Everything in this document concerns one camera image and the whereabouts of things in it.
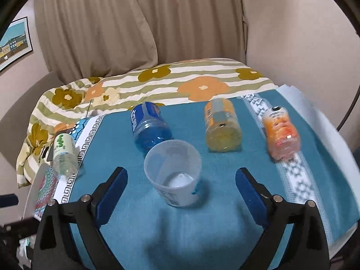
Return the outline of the white translucent plastic cup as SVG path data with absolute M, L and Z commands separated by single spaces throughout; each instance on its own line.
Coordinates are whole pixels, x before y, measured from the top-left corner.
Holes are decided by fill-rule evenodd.
M 193 145 L 178 139 L 161 142 L 149 150 L 143 169 L 168 205 L 189 207 L 198 200 L 202 161 Z

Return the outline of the green patterned clear cup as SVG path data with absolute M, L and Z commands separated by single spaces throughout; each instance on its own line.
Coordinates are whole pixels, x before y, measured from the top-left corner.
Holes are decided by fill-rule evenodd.
M 53 145 L 53 170 L 66 178 L 77 172 L 77 150 L 73 137 L 67 133 L 60 133 L 56 136 Z

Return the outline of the orange clear plastic cup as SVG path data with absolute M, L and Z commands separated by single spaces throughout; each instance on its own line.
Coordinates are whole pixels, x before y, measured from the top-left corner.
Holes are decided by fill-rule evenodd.
M 263 114 L 262 123 L 270 156 L 277 162 L 293 159 L 300 151 L 301 140 L 288 111 L 284 107 L 273 106 Z

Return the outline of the yellow clear plastic cup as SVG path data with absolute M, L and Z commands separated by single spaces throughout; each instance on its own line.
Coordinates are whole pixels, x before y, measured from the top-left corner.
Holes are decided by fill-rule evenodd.
M 209 101 L 204 108 L 204 121 L 210 151 L 228 152 L 240 148 L 242 131 L 230 100 L 216 98 Z

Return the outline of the blue clear plastic cup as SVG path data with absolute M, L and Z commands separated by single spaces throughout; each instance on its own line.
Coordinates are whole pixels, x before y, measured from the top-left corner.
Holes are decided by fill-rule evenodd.
M 155 145 L 173 139 L 169 125 L 155 103 L 136 105 L 131 110 L 130 119 L 135 145 L 144 154 Z

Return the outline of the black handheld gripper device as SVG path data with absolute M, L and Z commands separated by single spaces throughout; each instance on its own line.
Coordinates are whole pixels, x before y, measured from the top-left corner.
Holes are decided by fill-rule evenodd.
M 19 203 L 16 194 L 1 195 L 1 209 L 16 207 Z M 35 217 L 30 218 L 8 218 L 7 222 L 1 225 L 1 241 L 19 241 L 37 233 L 40 222 Z

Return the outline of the red mandala patterned board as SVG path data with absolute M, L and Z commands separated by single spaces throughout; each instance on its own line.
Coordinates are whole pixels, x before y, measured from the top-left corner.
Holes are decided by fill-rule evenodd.
M 45 207 L 54 197 L 59 178 L 47 163 L 40 165 L 27 195 L 23 219 L 41 220 Z

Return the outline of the teal patterned towel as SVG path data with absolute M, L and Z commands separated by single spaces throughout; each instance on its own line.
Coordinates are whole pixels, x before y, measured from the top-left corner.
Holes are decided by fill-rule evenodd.
M 273 194 L 319 206 L 330 245 L 359 219 L 359 168 L 342 137 L 305 99 L 286 100 L 278 91 L 234 98 L 242 144 L 234 152 L 215 153 L 205 141 L 204 103 L 164 106 L 162 116 L 173 135 L 200 153 L 202 171 L 197 201 L 183 208 L 168 205 L 143 171 L 129 112 L 80 120 L 73 132 L 84 150 L 75 181 L 61 199 L 71 202 L 91 193 L 117 167 L 128 184 L 100 231 L 126 269 L 238 269 L 262 233 L 242 196 L 235 175 L 247 168 Z M 301 137 L 291 162 L 275 163 L 267 152 L 262 114 L 285 107 Z

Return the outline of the grey bed headboard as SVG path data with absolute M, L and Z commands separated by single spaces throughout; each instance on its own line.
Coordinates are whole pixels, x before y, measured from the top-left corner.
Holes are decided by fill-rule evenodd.
M 30 87 L 2 117 L 1 154 L 12 167 L 16 167 L 16 159 L 26 138 L 29 120 L 37 101 L 44 92 L 61 85 L 63 82 L 56 73 L 48 73 Z

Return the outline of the floral striped bed quilt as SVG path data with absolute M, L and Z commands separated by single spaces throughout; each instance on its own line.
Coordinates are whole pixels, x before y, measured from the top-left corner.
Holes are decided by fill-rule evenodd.
M 16 182 L 30 185 L 56 133 L 83 118 L 128 111 L 141 102 L 170 106 L 276 89 L 271 79 L 242 62 L 204 58 L 162 64 L 111 77 L 79 79 L 45 91 L 29 118 L 16 160 Z

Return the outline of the framed harbour picture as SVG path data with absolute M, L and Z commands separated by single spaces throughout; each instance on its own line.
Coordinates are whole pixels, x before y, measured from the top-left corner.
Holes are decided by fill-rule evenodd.
M 32 51 L 28 18 L 11 22 L 1 39 L 0 71 Z

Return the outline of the beige curtain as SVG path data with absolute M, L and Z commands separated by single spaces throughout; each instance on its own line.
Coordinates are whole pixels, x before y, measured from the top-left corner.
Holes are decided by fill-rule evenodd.
M 64 83 L 181 60 L 246 60 L 242 0 L 34 0 L 48 70 Z

